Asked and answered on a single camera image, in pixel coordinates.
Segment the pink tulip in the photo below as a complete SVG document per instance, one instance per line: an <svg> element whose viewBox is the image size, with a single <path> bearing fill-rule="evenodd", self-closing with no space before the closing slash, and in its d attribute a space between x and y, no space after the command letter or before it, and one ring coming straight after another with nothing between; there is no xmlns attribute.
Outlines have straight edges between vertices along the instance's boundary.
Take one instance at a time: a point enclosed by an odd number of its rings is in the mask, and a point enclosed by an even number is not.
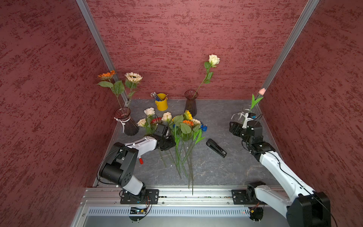
<svg viewBox="0 0 363 227"><path fill-rule="evenodd" d="M262 89L259 90L257 96L252 94L250 110L252 110L264 98L265 92L266 92L266 89L262 88Z"/></svg>

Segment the cream gerbera flower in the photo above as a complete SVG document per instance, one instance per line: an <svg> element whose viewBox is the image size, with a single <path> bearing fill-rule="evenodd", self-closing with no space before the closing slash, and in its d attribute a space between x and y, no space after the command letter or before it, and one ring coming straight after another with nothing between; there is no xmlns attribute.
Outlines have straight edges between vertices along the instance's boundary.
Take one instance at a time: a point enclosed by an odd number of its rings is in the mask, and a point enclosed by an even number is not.
<svg viewBox="0 0 363 227"><path fill-rule="evenodd" d="M128 94L127 107L130 106L132 98L137 91L137 87L142 81L143 77L140 74L129 72L124 75L126 77L125 86L130 90Z"/></svg>

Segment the orange gerbera flower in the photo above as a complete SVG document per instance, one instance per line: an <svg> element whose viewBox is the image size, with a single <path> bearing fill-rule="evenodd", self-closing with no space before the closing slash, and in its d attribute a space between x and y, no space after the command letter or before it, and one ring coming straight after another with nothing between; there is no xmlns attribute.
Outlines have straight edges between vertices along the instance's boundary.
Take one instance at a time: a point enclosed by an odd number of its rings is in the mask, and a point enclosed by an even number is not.
<svg viewBox="0 0 363 227"><path fill-rule="evenodd" d="M97 78L100 79L101 81L97 84L103 88L109 88L112 91L112 93L116 96L116 99L117 99L117 102L118 102L120 108L122 108L123 105L121 104L119 96L125 91L125 87L121 80L116 81L114 83L111 82L111 80L113 79L115 74L116 74L115 71L110 71L110 72L98 75Z"/></svg>

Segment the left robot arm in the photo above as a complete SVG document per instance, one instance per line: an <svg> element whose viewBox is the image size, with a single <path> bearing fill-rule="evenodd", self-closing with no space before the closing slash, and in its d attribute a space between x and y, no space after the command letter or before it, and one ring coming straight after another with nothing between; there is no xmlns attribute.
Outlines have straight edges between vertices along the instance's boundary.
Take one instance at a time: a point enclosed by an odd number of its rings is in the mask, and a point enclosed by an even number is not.
<svg viewBox="0 0 363 227"><path fill-rule="evenodd" d="M144 183L133 175L136 162L150 151L163 151L175 146L171 129L164 124L158 124L156 131L150 136L128 144L115 143L110 154L100 164L98 176L135 196L142 195Z"/></svg>

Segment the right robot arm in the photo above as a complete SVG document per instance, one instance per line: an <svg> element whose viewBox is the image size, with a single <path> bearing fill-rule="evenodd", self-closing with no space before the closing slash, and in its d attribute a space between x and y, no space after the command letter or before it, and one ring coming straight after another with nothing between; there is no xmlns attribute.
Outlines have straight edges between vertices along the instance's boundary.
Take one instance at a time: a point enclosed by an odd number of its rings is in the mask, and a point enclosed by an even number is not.
<svg viewBox="0 0 363 227"><path fill-rule="evenodd" d="M261 181L252 182L247 185L245 193L249 204L262 202L270 206L286 218L291 227L331 226L333 217L328 196L316 192L286 165L275 149L264 141L259 122L230 122L229 131L242 138L242 146L274 176L286 192L286 196L283 196Z"/></svg>

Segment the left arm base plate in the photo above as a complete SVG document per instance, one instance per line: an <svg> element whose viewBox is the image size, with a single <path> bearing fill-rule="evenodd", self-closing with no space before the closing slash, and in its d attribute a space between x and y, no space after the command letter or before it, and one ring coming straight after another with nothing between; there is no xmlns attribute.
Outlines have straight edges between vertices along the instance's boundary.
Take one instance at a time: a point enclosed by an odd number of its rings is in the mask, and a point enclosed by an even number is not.
<svg viewBox="0 0 363 227"><path fill-rule="evenodd" d="M158 189L143 189L138 195L131 194L130 192L122 192L120 204L155 205L158 204L158 199Z"/></svg>

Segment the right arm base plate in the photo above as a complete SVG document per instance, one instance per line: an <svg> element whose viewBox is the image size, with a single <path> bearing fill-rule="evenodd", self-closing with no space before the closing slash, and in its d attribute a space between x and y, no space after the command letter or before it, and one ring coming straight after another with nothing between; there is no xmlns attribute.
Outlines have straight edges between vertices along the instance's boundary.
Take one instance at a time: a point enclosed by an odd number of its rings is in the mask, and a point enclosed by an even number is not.
<svg viewBox="0 0 363 227"><path fill-rule="evenodd" d="M254 199L248 189L232 190L231 193L234 205L253 205L258 203L258 201Z"/></svg>

